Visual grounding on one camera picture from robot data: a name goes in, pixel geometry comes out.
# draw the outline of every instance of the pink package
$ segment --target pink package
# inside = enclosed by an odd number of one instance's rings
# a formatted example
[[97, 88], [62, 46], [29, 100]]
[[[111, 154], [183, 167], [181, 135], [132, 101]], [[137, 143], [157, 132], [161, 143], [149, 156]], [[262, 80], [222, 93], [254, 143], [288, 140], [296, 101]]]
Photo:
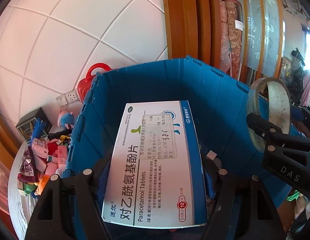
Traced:
[[55, 174], [57, 168], [58, 166], [56, 163], [47, 163], [45, 175], [52, 176], [53, 174]]
[[48, 148], [45, 140], [34, 138], [32, 143], [32, 151], [38, 157], [47, 158]]
[[59, 145], [57, 148], [58, 167], [67, 163], [67, 146]]
[[36, 155], [34, 155], [34, 159], [35, 159], [36, 168], [40, 172], [44, 172], [46, 169], [46, 166], [47, 166], [47, 161], [41, 157], [36, 156]]

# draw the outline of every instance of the tape roll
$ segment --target tape roll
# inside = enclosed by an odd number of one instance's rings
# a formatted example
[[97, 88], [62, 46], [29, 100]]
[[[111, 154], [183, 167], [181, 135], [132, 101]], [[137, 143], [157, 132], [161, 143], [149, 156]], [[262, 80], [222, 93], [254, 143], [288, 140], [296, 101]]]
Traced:
[[[276, 78], [259, 78], [250, 87], [246, 106], [246, 115], [254, 113], [260, 116], [259, 91], [261, 87], [268, 86], [268, 120], [288, 134], [291, 124], [290, 96], [285, 84]], [[255, 148], [261, 152], [265, 150], [265, 141], [254, 130], [248, 128], [250, 139]]]

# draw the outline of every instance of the blue storage bin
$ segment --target blue storage bin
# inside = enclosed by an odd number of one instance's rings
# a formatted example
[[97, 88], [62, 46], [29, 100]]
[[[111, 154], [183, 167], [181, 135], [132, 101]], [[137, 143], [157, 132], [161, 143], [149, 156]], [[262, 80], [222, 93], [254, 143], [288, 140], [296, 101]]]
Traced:
[[[246, 124], [248, 90], [245, 84], [189, 56], [97, 74], [71, 135], [63, 177], [91, 168], [111, 150], [126, 103], [188, 100], [199, 141], [217, 154], [228, 171], [246, 177], [259, 175], [278, 207], [291, 187], [260, 165], [263, 153], [253, 146]], [[260, 111], [268, 117], [268, 103], [262, 98]], [[294, 127], [291, 134], [300, 135]], [[82, 240], [76, 200], [73, 211], [77, 236]], [[108, 223], [107, 227], [112, 234], [123, 226]], [[188, 230], [198, 233], [198, 229]]]

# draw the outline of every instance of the green logo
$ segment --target green logo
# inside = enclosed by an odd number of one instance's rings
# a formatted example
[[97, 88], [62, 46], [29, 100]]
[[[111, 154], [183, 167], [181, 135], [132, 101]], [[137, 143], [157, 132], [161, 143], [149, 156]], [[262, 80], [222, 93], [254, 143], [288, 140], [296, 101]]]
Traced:
[[139, 134], [141, 134], [141, 126], [139, 126], [137, 129], [132, 129], [131, 130], [131, 133], [139, 133]]

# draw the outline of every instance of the medicine box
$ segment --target medicine box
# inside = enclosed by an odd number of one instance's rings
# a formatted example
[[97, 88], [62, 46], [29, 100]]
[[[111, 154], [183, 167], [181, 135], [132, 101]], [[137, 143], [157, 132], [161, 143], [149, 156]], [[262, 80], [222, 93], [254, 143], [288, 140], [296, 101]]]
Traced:
[[188, 101], [126, 104], [102, 218], [139, 228], [206, 223], [202, 163]]

